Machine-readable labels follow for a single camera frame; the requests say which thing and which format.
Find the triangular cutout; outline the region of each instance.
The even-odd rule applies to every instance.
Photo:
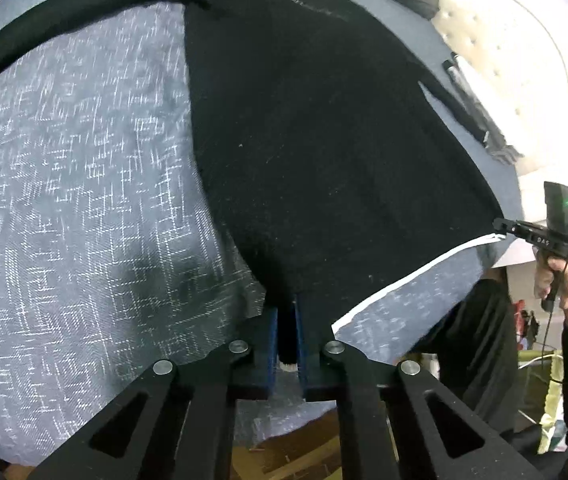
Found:
[[[148,395],[138,393],[91,437],[88,445],[114,458],[122,458],[133,436],[133,431],[138,426],[138,420],[147,399]]]
[[[426,403],[450,458],[458,458],[484,445],[484,439],[437,394],[430,392]]]

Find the human hand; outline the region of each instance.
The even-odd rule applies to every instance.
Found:
[[[554,279],[553,271],[563,272],[566,261],[555,256],[548,256],[546,259],[542,251],[537,253],[537,268],[534,275],[534,296],[545,299],[550,293],[550,284]],[[560,307],[564,311],[566,325],[568,325],[568,266],[564,273],[560,290]]]

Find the black pants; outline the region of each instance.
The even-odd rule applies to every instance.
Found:
[[[514,314],[506,286],[480,280],[413,349],[436,353],[441,382],[499,433],[518,402]]]

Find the gray patterned fabric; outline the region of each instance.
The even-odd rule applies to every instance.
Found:
[[[39,1],[0,2],[0,27]],[[390,0],[353,1],[437,72],[448,52],[428,22]],[[5,460],[39,463],[154,360],[200,358],[259,311],[262,291],[199,186],[183,34],[181,6],[137,7],[48,41],[0,75]],[[516,217],[512,168],[432,104]],[[397,359],[506,245],[446,260],[339,338]],[[296,376],[279,372],[273,399],[240,403],[237,438],[286,433],[332,406],[300,402]]]

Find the screw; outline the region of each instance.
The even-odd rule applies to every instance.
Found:
[[[421,367],[418,363],[414,361],[404,361],[401,366],[401,371],[404,372],[406,375],[417,375],[421,370]]]
[[[341,354],[345,349],[344,343],[340,341],[328,341],[324,345],[324,352],[331,355]]]
[[[170,374],[173,371],[173,363],[166,359],[162,359],[153,365],[153,371],[155,372],[155,375]]]
[[[228,349],[234,354],[243,354],[248,350],[248,343],[241,339],[236,339],[228,345]]]

